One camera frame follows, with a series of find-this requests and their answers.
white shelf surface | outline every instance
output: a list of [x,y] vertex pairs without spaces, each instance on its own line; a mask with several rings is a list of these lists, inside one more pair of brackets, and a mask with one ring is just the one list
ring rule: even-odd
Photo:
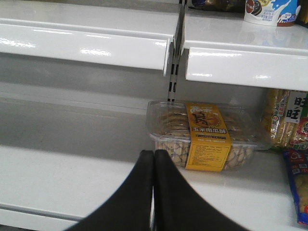
[[0,52],[166,71],[179,10],[131,0],[99,6],[0,0]]
[[262,26],[243,14],[186,9],[187,80],[308,90],[308,30]]
[[256,153],[237,171],[180,170],[212,206],[250,231],[303,231],[297,224],[282,155]]
[[9,226],[67,228],[154,149],[145,115],[2,99],[0,123],[0,224]]

yellow snack package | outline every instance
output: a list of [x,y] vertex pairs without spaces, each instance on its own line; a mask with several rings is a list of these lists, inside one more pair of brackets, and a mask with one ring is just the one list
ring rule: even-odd
[[214,104],[186,103],[191,147],[186,169],[221,171],[227,160],[231,139]]
[[269,89],[261,124],[275,149],[308,150],[307,92]]

packaged snack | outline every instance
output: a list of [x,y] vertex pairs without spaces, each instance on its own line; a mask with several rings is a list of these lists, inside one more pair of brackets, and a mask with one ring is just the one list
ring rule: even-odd
[[306,25],[308,27],[308,1],[307,0],[301,0],[300,5],[302,6],[299,12],[299,15],[297,17],[297,22]]
[[209,103],[185,104],[190,149],[185,168],[220,172],[231,150],[231,138],[219,108]]
[[[231,149],[223,169],[236,169],[266,150],[266,134],[255,126],[248,113],[239,107],[218,105],[231,138]],[[156,149],[165,149],[177,166],[184,167],[191,145],[190,127],[184,103],[149,102],[146,126]]]
[[245,0],[192,0],[192,4],[199,10],[244,12]]
[[261,124],[275,149],[308,150],[308,96],[306,92],[269,89]]
[[289,149],[283,156],[297,212],[297,222],[308,225],[308,152]]

plastic food container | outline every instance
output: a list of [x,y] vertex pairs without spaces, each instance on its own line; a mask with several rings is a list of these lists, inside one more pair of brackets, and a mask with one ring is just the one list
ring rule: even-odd
[[[252,159],[255,150],[270,148],[266,133],[253,124],[243,108],[217,105],[232,140],[223,169],[237,169]],[[185,104],[149,102],[146,126],[155,148],[167,150],[175,165],[184,167],[191,143]]]

white cup with blue design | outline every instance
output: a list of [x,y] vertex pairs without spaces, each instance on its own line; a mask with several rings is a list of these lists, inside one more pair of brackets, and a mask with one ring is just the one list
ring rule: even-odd
[[268,26],[293,26],[299,10],[298,0],[246,0],[244,20]]

